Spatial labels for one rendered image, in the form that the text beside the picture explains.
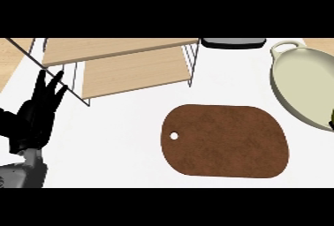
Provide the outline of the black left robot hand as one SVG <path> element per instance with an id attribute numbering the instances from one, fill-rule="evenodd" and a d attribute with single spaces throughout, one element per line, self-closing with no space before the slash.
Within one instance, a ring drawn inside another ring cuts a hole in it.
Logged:
<path id="1" fill-rule="evenodd" d="M 18 113 L 0 108 L 0 136 L 9 138 L 10 154 L 29 148 L 41 149 L 49 143 L 55 112 L 68 90 L 68 86 L 63 86 L 55 91 L 62 75 L 63 71 L 59 71 L 50 83 L 46 83 L 46 71 L 41 70 L 31 99 L 21 105 Z"/>

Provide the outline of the dark grey appliance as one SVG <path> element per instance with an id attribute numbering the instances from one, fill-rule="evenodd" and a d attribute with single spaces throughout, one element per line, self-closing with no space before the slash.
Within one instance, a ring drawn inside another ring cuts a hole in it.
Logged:
<path id="1" fill-rule="evenodd" d="M 202 38 L 201 44 L 211 49 L 257 49 L 266 43 L 264 38 Z"/>

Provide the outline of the brown wooden cutting board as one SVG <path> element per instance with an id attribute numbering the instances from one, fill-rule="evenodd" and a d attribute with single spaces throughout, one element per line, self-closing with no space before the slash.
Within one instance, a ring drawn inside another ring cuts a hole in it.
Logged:
<path id="1" fill-rule="evenodd" d="M 288 163 L 288 145 L 272 115 L 250 106 L 186 104 L 161 126 L 161 151 L 189 176 L 276 177 Z"/>

